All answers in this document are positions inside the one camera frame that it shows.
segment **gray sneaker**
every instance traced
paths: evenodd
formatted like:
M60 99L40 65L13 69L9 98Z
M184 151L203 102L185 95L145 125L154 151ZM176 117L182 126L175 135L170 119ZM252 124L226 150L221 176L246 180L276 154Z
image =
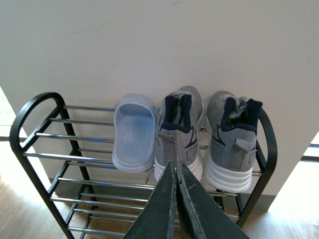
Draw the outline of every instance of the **gray sneaker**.
M178 161L184 162L200 180L203 169L197 133L205 119L206 110L196 88L185 86L165 97L156 127L156 180L169 160L175 167Z
M210 99L205 127L211 142L204 158L204 178L213 187L232 193L250 187L261 106L226 91Z

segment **slide sandal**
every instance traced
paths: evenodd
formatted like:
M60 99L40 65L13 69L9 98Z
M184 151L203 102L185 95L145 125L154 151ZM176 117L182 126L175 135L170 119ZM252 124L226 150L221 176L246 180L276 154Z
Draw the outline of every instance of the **slide sandal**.
M147 96L131 94L114 114L115 144L112 161L121 171L143 172L154 165L157 108Z

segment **rubber sole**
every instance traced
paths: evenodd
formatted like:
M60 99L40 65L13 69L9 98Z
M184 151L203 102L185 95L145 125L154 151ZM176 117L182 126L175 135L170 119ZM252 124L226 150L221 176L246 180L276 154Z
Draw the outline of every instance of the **rubber sole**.
M222 168L216 165L210 157L210 147L205 153L204 178L216 189L230 193L244 192L250 187L252 171L253 168L246 172L235 172Z

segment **chrome rod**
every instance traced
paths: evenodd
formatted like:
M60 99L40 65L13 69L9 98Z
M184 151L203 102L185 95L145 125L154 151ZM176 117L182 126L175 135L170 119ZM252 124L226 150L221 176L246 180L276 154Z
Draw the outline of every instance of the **chrome rod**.
M50 200L54 202L76 203L76 204L101 206L101 207L127 208L127 209L137 209L137 210L144 209L144 207L139 207L139 206L131 206L131 205L125 205L125 204L116 204L116 203L105 203L105 202L97 202L97 201L81 200L81 199L50 197Z
M228 192L208 192L210 196L217 196L217 197L236 197L237 194L235 193L228 193Z
M79 148L81 152L93 152L93 153L113 153L111 150L99 150L99 149L89 149L89 148Z
M124 201L135 201L135 202L145 202L145 203L148 202L147 199L119 197L119 196L102 195L102 194L81 193L81 195L85 196L85 197L94 197L94 198L107 198L107 199L116 199L116 200L124 200Z
M95 217L95 216L90 216L90 218L98 219L98 220L124 222L124 223L134 223L135 222L135 221L132 221L132 220L124 220L124 219L117 219L117 218L106 218L106 217Z
M44 137L44 138L55 138L55 139L114 143L114 139L112 139L112 138L92 138L92 137L84 137L84 136L79 137L79 136L72 136L72 135L50 134L50 133L36 133L36 136Z
M207 145L200 145L200 146L199 146L199 149L201 149L201 150L206 150L206 149L208 149L208 146L207 146Z
M61 123L81 123L81 124L94 124L94 125L105 125L105 126L114 126L113 122L102 122L102 121L88 121L88 120L73 120L73 119L57 119L50 118L52 122L61 122Z
M84 209L73 209L75 212L79 213L88 213L93 215L108 215L108 216L116 216L116 217L123 217L123 218L137 218L139 215L133 214L123 214L123 213L111 213L111 212L104 212L104 211L97 211L97 210L84 210Z
M70 165L79 166L79 167L91 167L91 168L107 168L107 169L116 169L116 167L110 162L110 165L100 165L94 163L76 163L69 162Z
M112 161L109 159L101 158L88 158L81 156L71 156L71 155L62 155L62 154L52 154L52 153L23 153L26 157L36 157L36 158L48 158L48 159L60 159L67 161L79 161L79 162L94 162L94 163L104 163L113 165Z
M119 183L119 182L103 182L94 180L82 180L82 179L69 179L69 178L58 178L61 182L71 182L71 183L83 183L87 185L97 185L97 186L111 186L111 187L122 187L122 188L135 188L135 189L146 189L153 190L155 186L145 185L145 184L131 184L131 183Z
M229 215L229 214L226 214L229 218L234 218L234 219L239 219L240 218L240 216L238 216L238 215Z
M125 233L116 233L116 232L92 230L92 229L84 229L84 228L75 228L75 227L68 227L68 230L82 232L82 233L86 233L86 234L105 235L105 236L118 237L118 238L122 238L125 236Z
M110 111L114 112L114 108L104 108L104 107L86 107L86 106L64 106L65 109L70 110L86 110L86 111Z
M253 176L261 177L261 176L263 176L263 172L262 171L253 171Z

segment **pull tab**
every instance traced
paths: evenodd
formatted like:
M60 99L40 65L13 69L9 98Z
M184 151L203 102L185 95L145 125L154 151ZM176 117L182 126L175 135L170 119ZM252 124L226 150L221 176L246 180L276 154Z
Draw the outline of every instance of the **pull tab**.
M159 133L158 136L163 140L165 164L171 161L173 166L177 168L178 158L175 139L173 136L164 133Z
M235 145L244 150L246 153L249 153L251 151L251 144L251 142L243 140L241 138L235 139Z

